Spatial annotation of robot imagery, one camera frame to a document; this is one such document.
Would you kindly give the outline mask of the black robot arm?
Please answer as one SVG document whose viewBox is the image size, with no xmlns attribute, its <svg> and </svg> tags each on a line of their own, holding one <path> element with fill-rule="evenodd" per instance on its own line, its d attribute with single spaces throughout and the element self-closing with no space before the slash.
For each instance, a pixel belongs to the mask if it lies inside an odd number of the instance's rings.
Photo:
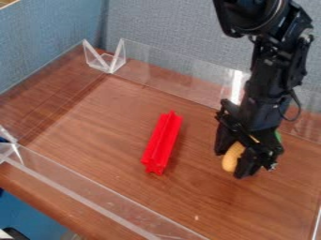
<svg viewBox="0 0 321 240">
<path fill-rule="evenodd" d="M 223 33 L 254 45 L 250 78 L 238 104 L 220 100 L 214 153 L 242 179 L 272 170 L 283 153 L 276 129 L 307 74 L 311 17 L 294 0 L 211 0 Z"/>
</svg>

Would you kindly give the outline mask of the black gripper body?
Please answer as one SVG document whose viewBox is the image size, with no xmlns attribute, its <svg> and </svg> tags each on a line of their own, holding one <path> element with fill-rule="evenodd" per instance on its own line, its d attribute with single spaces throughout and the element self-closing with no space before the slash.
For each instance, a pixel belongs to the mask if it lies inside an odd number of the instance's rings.
<svg viewBox="0 0 321 240">
<path fill-rule="evenodd" d="M 260 169 L 267 171 L 275 168 L 276 159 L 283 153 L 276 136 L 281 113 L 282 108 L 275 101 L 244 98 L 239 105 L 222 99 L 215 115 L 218 125 L 223 124 L 228 128 L 234 143 L 240 142 L 246 148 L 254 145 L 259 147 Z"/>
</svg>

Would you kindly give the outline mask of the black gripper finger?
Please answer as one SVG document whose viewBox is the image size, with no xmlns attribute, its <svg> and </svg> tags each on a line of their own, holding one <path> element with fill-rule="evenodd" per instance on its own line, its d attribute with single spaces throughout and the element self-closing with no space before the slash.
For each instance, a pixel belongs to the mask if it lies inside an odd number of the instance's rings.
<svg viewBox="0 0 321 240">
<path fill-rule="evenodd" d="M 258 156 L 259 147 L 256 145 L 247 147 L 242 152 L 240 157 L 236 159 L 236 166 L 232 173 L 236 179 L 255 175 L 262 167 Z"/>
<path fill-rule="evenodd" d="M 216 133 L 215 133 L 215 142 L 214 142 L 215 155 L 216 156 L 224 155 L 232 143 L 234 143 L 234 137 L 231 135 L 231 131 L 223 124 L 219 124 Z"/>
</svg>

